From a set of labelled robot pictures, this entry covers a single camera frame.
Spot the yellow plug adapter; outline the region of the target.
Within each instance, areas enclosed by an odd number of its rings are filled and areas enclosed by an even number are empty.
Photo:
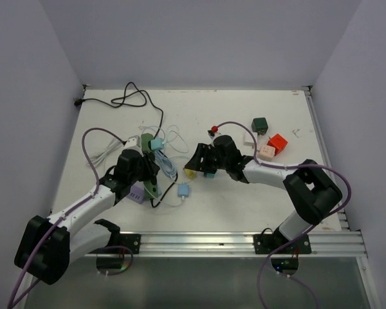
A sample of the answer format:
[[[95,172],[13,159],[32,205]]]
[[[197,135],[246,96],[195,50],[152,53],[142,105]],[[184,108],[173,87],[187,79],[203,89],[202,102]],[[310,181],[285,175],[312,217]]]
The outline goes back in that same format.
[[[190,170],[190,169],[185,169],[185,174],[191,180],[193,180],[193,179],[195,179],[197,177],[196,172],[193,171],[193,170]]]

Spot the green power strip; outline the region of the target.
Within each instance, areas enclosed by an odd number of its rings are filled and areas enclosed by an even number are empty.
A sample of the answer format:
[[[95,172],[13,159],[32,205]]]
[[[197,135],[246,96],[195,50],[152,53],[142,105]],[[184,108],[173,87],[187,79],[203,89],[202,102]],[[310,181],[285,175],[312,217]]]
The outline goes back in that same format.
[[[142,181],[145,187],[145,199],[151,200],[158,197],[157,175],[160,168],[155,163],[155,155],[151,150],[151,141],[153,140],[153,136],[150,133],[143,133],[141,138],[143,153]]]

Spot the teal plug adapter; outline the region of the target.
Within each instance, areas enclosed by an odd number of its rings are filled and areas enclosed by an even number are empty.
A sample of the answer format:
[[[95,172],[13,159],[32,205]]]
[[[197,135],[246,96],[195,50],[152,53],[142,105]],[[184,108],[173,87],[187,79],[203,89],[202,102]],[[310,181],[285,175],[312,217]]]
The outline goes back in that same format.
[[[162,138],[153,138],[149,141],[149,147],[151,151],[164,150],[164,140]]]

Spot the purple power strip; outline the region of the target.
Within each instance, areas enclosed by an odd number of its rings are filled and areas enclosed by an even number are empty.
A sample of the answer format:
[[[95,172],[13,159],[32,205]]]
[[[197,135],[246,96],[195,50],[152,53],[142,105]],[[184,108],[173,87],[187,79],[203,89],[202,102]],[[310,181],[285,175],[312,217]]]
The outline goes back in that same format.
[[[138,204],[143,204],[145,201],[145,189],[141,185],[135,184],[131,187],[126,197]]]

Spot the blue plug adapter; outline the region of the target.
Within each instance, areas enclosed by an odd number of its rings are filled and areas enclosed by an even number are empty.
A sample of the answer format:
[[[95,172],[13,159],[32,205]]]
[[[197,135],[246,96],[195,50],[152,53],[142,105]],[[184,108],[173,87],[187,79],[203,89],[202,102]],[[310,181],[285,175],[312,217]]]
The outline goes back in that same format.
[[[188,198],[190,196],[190,185],[187,183],[179,184],[177,195],[181,199]]]

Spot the pink deer cube socket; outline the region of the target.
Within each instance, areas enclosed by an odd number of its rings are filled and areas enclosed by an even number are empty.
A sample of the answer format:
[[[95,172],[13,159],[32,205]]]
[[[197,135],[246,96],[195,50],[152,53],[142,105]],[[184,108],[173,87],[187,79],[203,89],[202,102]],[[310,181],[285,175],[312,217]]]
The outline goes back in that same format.
[[[257,157],[260,160],[270,162],[275,157],[275,148],[270,145],[262,145],[257,152]]]

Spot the dark green cube plug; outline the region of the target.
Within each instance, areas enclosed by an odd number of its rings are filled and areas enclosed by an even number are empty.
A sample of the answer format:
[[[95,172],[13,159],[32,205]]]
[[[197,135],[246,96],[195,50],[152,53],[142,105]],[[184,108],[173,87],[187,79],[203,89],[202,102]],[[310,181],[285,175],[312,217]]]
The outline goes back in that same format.
[[[254,118],[251,123],[251,128],[258,135],[265,135],[268,132],[268,122],[265,117]]]

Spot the red cube plug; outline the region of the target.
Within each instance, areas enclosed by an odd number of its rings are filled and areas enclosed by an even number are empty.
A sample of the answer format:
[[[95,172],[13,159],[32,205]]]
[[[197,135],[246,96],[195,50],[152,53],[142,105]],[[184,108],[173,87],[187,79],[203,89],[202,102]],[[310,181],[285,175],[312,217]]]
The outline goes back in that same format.
[[[267,145],[274,148],[275,156],[280,154],[288,145],[288,141],[280,134],[276,134],[269,138]]]

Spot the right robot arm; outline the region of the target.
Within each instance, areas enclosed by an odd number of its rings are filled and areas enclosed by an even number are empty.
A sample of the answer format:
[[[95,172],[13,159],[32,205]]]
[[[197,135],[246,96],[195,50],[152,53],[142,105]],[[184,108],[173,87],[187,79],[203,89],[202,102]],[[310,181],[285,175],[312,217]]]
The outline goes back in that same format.
[[[341,201],[342,192],[313,160],[296,168],[263,164],[243,155],[228,135],[215,137],[211,144],[198,144],[186,169],[214,174],[224,170],[231,179],[242,183],[259,183],[287,192],[295,210],[273,233],[273,244],[279,252],[289,252],[297,237],[318,225]]]

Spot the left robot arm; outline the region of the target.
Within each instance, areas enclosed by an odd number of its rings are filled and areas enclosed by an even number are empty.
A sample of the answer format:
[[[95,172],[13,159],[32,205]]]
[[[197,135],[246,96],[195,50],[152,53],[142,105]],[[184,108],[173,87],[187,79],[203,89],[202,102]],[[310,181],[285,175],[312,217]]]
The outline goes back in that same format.
[[[137,182],[156,182],[160,168],[152,153],[125,149],[96,185],[73,205],[27,224],[14,263],[48,285],[56,283],[76,259],[102,248],[115,252],[121,244],[115,224],[96,217],[114,207]]]

